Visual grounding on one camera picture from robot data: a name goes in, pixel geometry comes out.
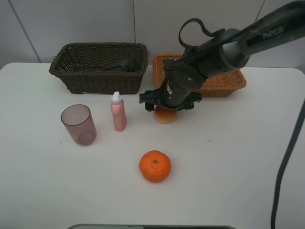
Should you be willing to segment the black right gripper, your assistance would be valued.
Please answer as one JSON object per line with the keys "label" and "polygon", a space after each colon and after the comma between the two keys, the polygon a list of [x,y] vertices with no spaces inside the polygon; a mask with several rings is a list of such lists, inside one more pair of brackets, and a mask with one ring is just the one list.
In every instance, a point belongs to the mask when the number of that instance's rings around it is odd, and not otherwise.
{"label": "black right gripper", "polygon": [[191,110],[202,96],[194,90],[202,86],[202,76],[190,76],[175,71],[166,71],[160,88],[139,94],[139,103],[144,103],[146,111],[154,111],[156,106],[168,110]]}

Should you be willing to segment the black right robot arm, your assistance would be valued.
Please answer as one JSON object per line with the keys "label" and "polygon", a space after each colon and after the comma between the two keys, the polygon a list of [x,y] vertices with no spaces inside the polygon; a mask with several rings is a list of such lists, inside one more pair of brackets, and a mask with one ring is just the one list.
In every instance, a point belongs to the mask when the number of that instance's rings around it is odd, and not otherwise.
{"label": "black right robot arm", "polygon": [[190,22],[198,23],[211,39],[199,46],[179,40],[184,53],[180,59],[165,62],[161,87],[139,95],[146,111],[154,111],[156,106],[176,111],[193,109],[194,102],[202,100],[196,90],[207,79],[243,68],[253,54],[303,38],[305,2],[292,1],[242,30],[209,32],[200,19]]}

